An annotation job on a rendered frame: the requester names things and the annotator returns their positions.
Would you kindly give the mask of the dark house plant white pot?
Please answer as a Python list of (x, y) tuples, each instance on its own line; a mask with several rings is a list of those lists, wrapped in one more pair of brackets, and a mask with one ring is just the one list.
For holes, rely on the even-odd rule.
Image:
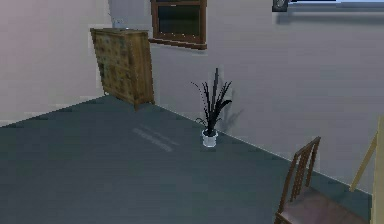
[(203, 82), (202, 88), (196, 83), (193, 83), (197, 87), (199, 93), (204, 102), (204, 118), (196, 118), (199, 124), (202, 124), (205, 129), (201, 132), (202, 144), (207, 148), (213, 148), (217, 144), (218, 131), (215, 129), (217, 122), (220, 120), (220, 113), (222, 109), (231, 103), (230, 99), (225, 100), (225, 94), (227, 93), (232, 82), (225, 82), (220, 92), (218, 92), (219, 83), (219, 69), (215, 69), (214, 81), (212, 91), (209, 91), (208, 83)]

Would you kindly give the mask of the brown wooden chair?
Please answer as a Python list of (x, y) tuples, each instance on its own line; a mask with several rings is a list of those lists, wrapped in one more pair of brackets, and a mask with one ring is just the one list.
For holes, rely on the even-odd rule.
[(369, 224), (310, 186), (320, 140), (314, 138), (294, 154), (273, 224)]

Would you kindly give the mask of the pale wooden table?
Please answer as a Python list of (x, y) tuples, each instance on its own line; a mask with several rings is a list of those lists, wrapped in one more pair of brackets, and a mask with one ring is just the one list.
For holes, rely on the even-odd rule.
[(370, 224), (384, 224), (384, 115), (378, 119), (377, 130), (349, 187), (350, 192), (356, 189), (372, 155), (375, 158)]

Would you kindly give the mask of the dark framed wall picture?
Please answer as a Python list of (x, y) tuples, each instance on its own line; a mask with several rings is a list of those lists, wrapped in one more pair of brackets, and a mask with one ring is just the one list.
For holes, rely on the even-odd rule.
[(272, 11), (273, 12), (286, 12), (288, 8), (289, 0), (273, 0)]

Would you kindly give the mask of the brown wooden chest of drawers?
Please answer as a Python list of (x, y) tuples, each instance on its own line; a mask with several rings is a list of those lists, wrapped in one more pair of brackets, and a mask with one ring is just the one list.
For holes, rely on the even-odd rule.
[(147, 30), (91, 28), (104, 93), (134, 106), (155, 103)]

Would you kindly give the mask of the long pale framed wall picture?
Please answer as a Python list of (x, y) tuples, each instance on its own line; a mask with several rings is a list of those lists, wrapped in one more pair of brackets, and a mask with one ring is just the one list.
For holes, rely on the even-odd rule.
[(292, 6), (335, 6), (339, 8), (384, 9), (384, 0), (289, 0)]

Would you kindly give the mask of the brown framed window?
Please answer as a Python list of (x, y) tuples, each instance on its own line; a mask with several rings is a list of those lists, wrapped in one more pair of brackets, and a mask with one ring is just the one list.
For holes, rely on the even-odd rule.
[(150, 0), (151, 43), (206, 50), (207, 0)]

